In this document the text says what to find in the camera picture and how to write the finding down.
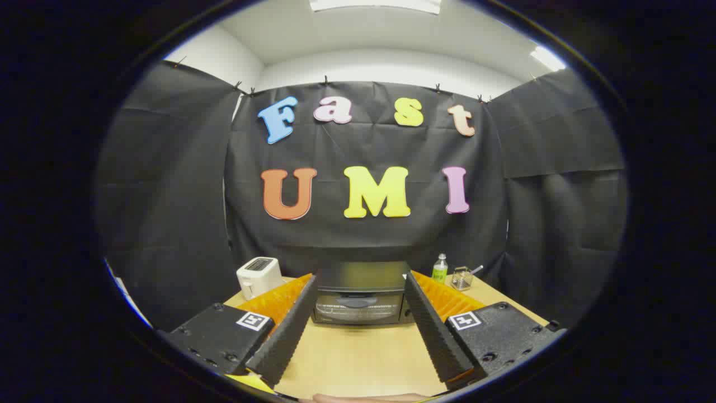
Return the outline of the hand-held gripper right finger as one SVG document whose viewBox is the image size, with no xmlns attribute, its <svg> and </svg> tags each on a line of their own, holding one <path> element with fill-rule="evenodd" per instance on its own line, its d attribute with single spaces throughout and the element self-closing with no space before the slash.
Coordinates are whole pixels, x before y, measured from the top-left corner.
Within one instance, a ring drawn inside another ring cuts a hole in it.
<svg viewBox="0 0 716 403">
<path fill-rule="evenodd" d="M 507 301 L 484 304 L 420 273 L 405 297 L 440 382 L 449 391 L 498 377 L 563 336 Z"/>
</svg>

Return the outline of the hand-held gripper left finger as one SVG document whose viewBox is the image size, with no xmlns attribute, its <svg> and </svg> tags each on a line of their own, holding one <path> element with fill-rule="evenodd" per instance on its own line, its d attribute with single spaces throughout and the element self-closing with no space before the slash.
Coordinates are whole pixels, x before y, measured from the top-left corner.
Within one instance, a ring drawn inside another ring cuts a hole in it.
<svg viewBox="0 0 716 403">
<path fill-rule="evenodd" d="M 205 369 L 273 393 L 317 296 L 317 279 L 307 274 L 239 306 L 212 304 L 159 335 Z"/>
</svg>

